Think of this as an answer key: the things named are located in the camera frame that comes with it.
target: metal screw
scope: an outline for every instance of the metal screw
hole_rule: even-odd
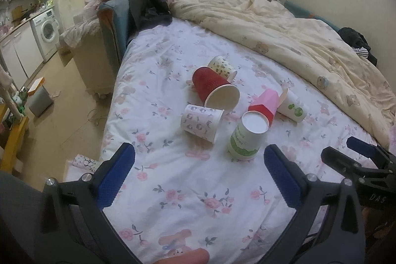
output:
[[[308,174],[308,175],[306,175],[306,179],[308,179],[309,181],[315,182],[316,180],[318,180],[318,177],[316,177],[316,175],[314,175],[314,174]]]
[[[353,185],[352,180],[348,179],[348,178],[344,179],[344,184],[347,185],[347,186],[352,186]]]
[[[46,181],[47,186],[52,186],[54,183],[55,183],[54,178],[47,179],[47,181]]]
[[[81,179],[82,179],[82,181],[88,182],[92,179],[92,175],[91,174],[83,174]]]

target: blanket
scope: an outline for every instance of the blanket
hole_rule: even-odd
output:
[[[395,94],[381,72],[326,23],[295,18],[267,0],[174,0],[170,7],[175,17],[249,47],[311,82],[389,147]]]

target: blue gripper pad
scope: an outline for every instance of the blue gripper pad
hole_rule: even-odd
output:
[[[111,206],[135,163],[135,149],[123,143],[110,160],[104,161],[93,175],[96,203],[100,210]]]
[[[264,151],[264,163],[275,181],[280,193],[290,208],[298,209],[307,190],[304,173],[275,145],[269,145]]]
[[[375,147],[367,142],[359,140],[355,137],[349,137],[346,141],[346,146],[357,153],[365,156],[366,158],[371,158],[375,156]]]

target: finger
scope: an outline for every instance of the finger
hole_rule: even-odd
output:
[[[196,249],[183,256],[170,257],[154,264],[207,264],[207,262],[209,262],[209,253],[204,249]]]

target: white bed sheet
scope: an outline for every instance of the white bed sheet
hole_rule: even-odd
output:
[[[375,143],[367,132],[311,84],[257,52],[178,19],[140,32],[128,49],[101,158],[110,159],[123,142],[136,149],[136,163],[105,213],[143,263],[199,247],[209,251],[210,263],[258,261],[294,213],[264,165],[268,144],[277,144],[305,173],[325,181],[342,179],[320,160],[328,146],[372,166],[346,148],[352,135]],[[183,132],[180,118],[187,104],[203,105],[186,81],[216,55],[238,68],[234,84],[241,99],[212,145]],[[309,105],[306,119],[296,124],[277,114],[258,157],[232,159],[226,141],[249,103],[268,88],[281,93],[287,87]]]

